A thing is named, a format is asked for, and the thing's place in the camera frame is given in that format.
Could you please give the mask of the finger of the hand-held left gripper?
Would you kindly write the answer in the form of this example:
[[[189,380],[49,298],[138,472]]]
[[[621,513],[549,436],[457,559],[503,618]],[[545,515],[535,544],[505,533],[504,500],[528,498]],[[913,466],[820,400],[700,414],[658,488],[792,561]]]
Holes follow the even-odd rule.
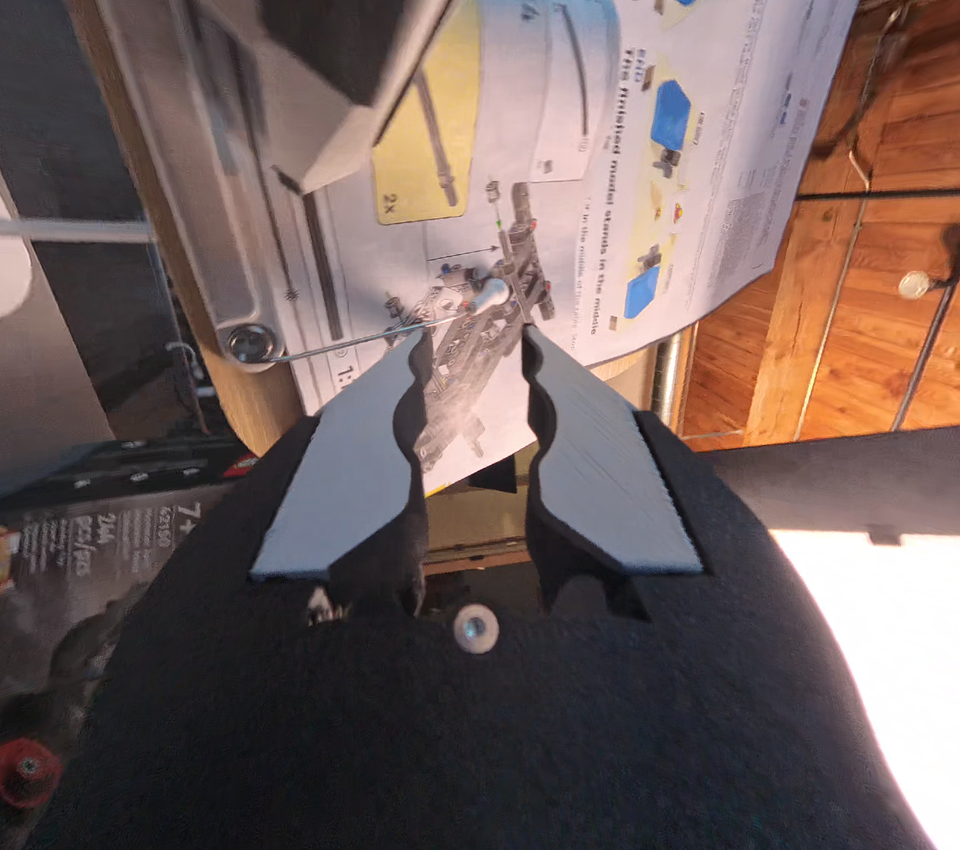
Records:
[[[459,0],[403,0],[372,102],[353,104],[299,178],[314,190],[355,171],[370,155]]]

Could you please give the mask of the toy truck cardboard box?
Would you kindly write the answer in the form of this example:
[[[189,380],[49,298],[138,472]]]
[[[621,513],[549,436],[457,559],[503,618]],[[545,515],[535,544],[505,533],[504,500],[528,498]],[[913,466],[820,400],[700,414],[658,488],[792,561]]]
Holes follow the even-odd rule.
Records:
[[[132,607],[258,462],[232,436],[78,451],[2,498],[2,848],[22,847],[59,784]]]

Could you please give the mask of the printed task sheet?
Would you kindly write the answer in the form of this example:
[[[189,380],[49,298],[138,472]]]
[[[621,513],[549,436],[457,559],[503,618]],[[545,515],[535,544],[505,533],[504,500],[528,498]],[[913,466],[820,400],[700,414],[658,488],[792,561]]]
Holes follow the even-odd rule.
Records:
[[[563,346],[593,366],[770,272],[859,0],[614,0],[621,56]]]

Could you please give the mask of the white book stand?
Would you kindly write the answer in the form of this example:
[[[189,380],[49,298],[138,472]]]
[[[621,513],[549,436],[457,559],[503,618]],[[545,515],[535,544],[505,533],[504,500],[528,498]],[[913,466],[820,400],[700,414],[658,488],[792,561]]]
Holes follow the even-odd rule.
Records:
[[[249,43],[264,67],[268,128],[276,134],[281,169],[299,181],[320,146],[342,122],[351,104],[292,52],[270,39],[259,17],[259,0],[203,0]],[[218,237],[215,225],[227,216],[214,180],[214,153],[207,124],[191,101],[190,68],[183,50],[173,0],[67,0],[80,25],[81,45],[93,52],[94,75],[106,91],[106,107],[151,222],[161,230],[161,246],[174,265],[178,290],[187,281],[202,300],[204,346],[218,348],[221,364],[232,363],[218,343],[211,280],[235,284],[219,264],[234,239]],[[270,417],[268,428],[285,429],[293,401],[292,364],[270,364],[266,381],[241,385]]]

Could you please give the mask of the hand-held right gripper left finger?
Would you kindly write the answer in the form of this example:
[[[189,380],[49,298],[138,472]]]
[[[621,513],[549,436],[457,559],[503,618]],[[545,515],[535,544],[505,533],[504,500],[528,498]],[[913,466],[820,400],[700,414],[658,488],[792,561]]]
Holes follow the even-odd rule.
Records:
[[[416,445],[432,369],[428,329],[413,329],[319,412],[318,424],[249,571],[254,581],[334,580],[334,567],[389,530],[424,551]]]

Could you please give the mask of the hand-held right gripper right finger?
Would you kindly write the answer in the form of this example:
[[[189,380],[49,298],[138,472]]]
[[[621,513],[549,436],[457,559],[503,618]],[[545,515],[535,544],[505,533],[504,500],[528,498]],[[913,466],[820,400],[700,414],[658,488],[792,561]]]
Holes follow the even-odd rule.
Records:
[[[523,328],[521,369],[536,518],[619,575],[701,574],[639,410],[535,325]]]

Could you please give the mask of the instruction booklet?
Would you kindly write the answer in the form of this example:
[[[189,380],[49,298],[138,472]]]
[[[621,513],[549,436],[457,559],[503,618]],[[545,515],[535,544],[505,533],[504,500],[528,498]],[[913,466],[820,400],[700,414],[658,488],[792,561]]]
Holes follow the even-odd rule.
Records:
[[[572,227],[611,111],[613,0],[456,0],[353,172],[282,171],[253,47],[173,0],[236,249],[211,280],[222,352],[292,364],[316,412],[423,324],[433,362],[414,452],[437,492],[533,440],[522,325],[572,322]]]

